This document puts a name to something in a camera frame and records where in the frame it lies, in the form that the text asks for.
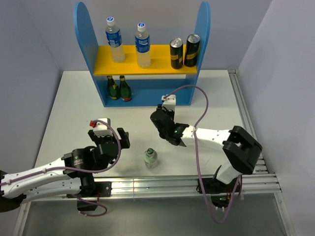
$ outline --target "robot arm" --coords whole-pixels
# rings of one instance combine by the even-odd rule
[[[162,97],[162,105],[151,114],[151,121],[158,129],[159,136],[176,146],[195,145],[193,132],[196,131],[198,145],[223,150],[228,162],[220,166],[210,183],[209,193],[224,192],[226,185],[235,183],[240,174],[250,175],[261,154],[261,145],[242,127],[232,130],[195,129],[188,124],[174,122],[176,96]]]
[[[110,119],[100,120],[110,125]],[[0,212],[43,197],[60,194],[90,196],[95,191],[93,174],[65,169],[103,170],[108,164],[113,164],[118,155],[117,140],[112,132],[100,122],[91,122],[90,126],[93,128],[88,135],[96,147],[75,149],[47,165],[24,172],[7,174],[0,171]],[[121,137],[121,148],[129,148],[128,132],[122,128],[117,131]]]

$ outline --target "beverage can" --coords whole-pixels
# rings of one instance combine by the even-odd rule
[[[200,37],[197,34],[190,34],[186,42],[184,65],[193,67],[197,64],[200,46]]]
[[[181,38],[174,38],[169,44],[171,54],[171,66],[179,69],[183,66],[183,41]]]

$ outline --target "plastic water bottle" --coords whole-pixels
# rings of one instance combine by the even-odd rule
[[[158,164],[158,154],[152,148],[149,148],[144,152],[144,163],[148,168],[154,168]]]
[[[146,31],[145,23],[138,24],[138,31],[135,35],[138,66],[146,68],[151,65],[150,58],[150,35]]]
[[[112,52],[112,59],[114,62],[122,62],[125,60],[125,54],[120,29],[115,24],[114,17],[108,17],[106,21],[108,25],[106,28],[106,36]]]

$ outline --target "champagne bottle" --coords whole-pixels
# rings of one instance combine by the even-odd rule
[[[132,99],[131,88],[127,84],[124,75],[121,75],[119,77],[119,79],[120,79],[120,85],[119,85],[120,95],[121,95],[123,101],[128,102]]]
[[[107,76],[107,92],[111,99],[117,100],[120,98],[119,87],[113,76]]]

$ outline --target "white table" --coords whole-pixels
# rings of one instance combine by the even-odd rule
[[[183,76],[165,76],[183,78]],[[127,76],[126,79],[139,78]],[[226,70],[202,70],[198,79],[209,97],[209,110],[199,127],[232,129],[242,125],[229,74]],[[159,137],[150,121],[156,107],[104,108],[88,71],[65,71],[49,117],[36,166],[49,163],[76,148],[93,145],[87,132],[92,119],[110,118],[111,125],[129,132],[130,149],[123,149],[117,165],[100,177],[157,177],[196,175],[194,147],[176,147]],[[178,106],[175,122],[194,125],[205,109],[205,98],[195,91],[191,106]],[[158,153],[159,165],[148,169],[147,148]],[[203,174],[214,174],[227,158],[223,151],[199,148]]]

